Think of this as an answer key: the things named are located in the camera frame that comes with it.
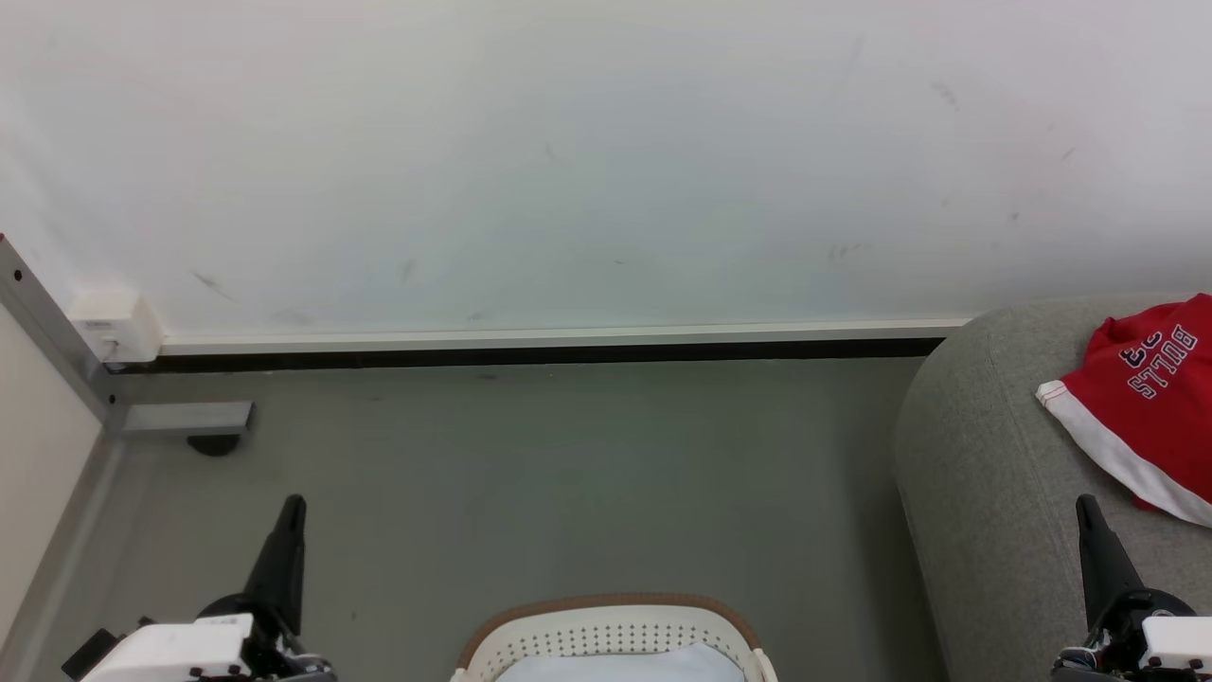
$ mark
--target gray sofa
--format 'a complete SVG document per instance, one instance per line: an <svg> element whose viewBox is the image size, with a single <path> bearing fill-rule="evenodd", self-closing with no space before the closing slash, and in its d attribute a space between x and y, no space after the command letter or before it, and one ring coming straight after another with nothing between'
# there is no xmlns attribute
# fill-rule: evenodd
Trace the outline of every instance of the gray sofa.
<svg viewBox="0 0 1212 682"><path fill-rule="evenodd" d="M905 399L894 453L951 682L1047 680L1085 635L1074 503L1098 498L1145 585L1212 614L1212 531L1145 512L1035 401L1093 329L1167 297L1007 308L948 338Z"/></svg>

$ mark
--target black rubber foot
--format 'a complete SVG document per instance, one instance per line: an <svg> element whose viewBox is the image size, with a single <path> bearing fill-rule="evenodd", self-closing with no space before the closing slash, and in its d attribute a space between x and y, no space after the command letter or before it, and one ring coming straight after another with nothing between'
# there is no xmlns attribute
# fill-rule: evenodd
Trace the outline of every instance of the black rubber foot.
<svg viewBox="0 0 1212 682"><path fill-rule="evenodd" d="M187 436L185 443L208 458L225 458L240 445L240 436Z"/></svg>

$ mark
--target white cloth in basket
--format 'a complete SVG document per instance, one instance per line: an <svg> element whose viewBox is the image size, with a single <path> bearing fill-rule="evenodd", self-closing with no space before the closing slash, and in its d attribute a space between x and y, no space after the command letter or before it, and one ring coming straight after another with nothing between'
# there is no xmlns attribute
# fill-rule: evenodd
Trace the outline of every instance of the white cloth in basket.
<svg viewBox="0 0 1212 682"><path fill-rule="evenodd" d="M745 682L728 657L703 643L659 654L530 657L497 682Z"/></svg>

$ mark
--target white plastic basket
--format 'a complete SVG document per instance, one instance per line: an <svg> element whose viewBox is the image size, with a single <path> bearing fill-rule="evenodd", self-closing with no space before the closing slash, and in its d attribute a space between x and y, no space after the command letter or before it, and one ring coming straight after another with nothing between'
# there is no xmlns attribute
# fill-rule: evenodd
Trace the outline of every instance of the white plastic basket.
<svg viewBox="0 0 1212 682"><path fill-rule="evenodd" d="M494 682L526 657L656 654L707 644L745 682L778 682L756 634L727 606L694 595L601 595L541 602L484 624L451 682Z"/></svg>

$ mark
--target wall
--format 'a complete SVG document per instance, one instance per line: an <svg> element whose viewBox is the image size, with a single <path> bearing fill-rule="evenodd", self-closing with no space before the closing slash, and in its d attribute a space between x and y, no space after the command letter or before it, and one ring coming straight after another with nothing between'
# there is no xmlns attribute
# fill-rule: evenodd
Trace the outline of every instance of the wall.
<svg viewBox="0 0 1212 682"><path fill-rule="evenodd" d="M0 305L0 643L101 432Z"/></svg>
<svg viewBox="0 0 1212 682"><path fill-rule="evenodd" d="M1207 287L1201 0L7 0L0 219L196 334Z"/></svg>

